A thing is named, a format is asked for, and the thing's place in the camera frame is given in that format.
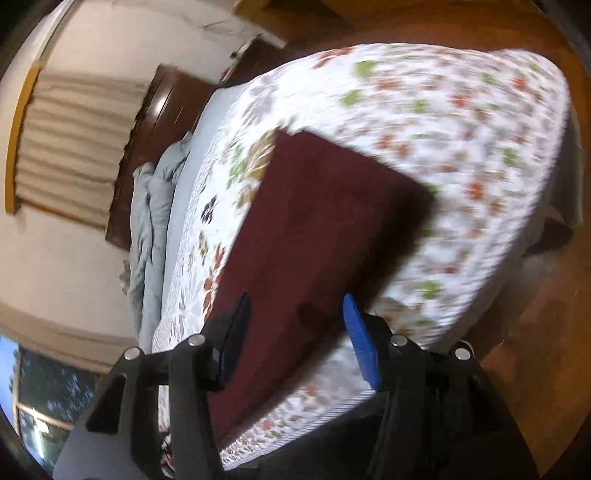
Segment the maroon pants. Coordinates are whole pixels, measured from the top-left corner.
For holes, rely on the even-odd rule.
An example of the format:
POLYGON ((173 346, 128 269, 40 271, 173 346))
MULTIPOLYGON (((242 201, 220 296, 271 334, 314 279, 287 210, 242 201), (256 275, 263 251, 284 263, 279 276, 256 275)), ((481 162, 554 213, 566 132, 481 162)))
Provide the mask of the maroon pants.
POLYGON ((434 198, 377 160, 301 131, 280 133, 238 231, 211 318, 242 294, 250 313, 235 375, 208 397, 228 446, 342 332, 342 299, 368 303, 409 251, 434 198))

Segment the grey-blue crumpled blanket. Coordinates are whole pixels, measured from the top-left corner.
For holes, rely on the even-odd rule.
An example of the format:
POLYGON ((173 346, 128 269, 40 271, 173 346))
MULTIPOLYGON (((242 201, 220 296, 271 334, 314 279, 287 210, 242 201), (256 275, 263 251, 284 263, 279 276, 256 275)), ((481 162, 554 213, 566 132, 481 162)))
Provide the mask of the grey-blue crumpled blanket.
POLYGON ((192 134, 166 148, 156 163, 133 172, 130 210, 131 245, 126 295, 140 348, 149 353, 161 318, 167 230, 176 184, 190 153, 192 134))

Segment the beige curtain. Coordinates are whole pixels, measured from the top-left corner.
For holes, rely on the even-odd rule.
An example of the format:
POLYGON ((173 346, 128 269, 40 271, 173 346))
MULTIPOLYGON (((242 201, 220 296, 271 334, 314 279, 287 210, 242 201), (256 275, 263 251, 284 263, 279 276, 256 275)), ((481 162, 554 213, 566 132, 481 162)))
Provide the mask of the beige curtain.
POLYGON ((9 142, 7 211, 29 205, 105 229, 147 89, 129 79, 31 71, 9 142))

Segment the dark wooden headboard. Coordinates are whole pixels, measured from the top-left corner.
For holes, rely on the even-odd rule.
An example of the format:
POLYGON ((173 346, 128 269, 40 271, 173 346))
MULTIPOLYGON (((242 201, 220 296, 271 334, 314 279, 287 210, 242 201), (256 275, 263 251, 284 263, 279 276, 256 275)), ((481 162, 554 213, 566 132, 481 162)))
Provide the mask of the dark wooden headboard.
POLYGON ((135 116, 119 171, 105 240, 130 248, 133 172, 145 163, 157 164, 166 148, 193 130, 216 86, 176 67, 159 65, 135 116))

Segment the light blue bed sheet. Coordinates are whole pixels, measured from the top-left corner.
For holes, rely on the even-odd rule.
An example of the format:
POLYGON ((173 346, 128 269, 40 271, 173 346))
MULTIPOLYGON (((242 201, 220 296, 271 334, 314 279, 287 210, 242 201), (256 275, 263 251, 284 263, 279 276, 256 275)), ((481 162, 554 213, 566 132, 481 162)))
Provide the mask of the light blue bed sheet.
POLYGON ((161 304, 162 314, 164 314, 170 291, 170 284, 183 232, 184 219, 195 179, 197 179, 209 146, 216 136, 218 128, 221 127, 222 120, 228 114, 231 105, 242 94, 243 90, 245 90, 245 86, 242 85, 216 90, 205 105, 204 111, 201 112, 199 118, 195 121, 191 138, 186 140, 182 147, 185 157, 184 166, 175 185, 167 229, 161 304))

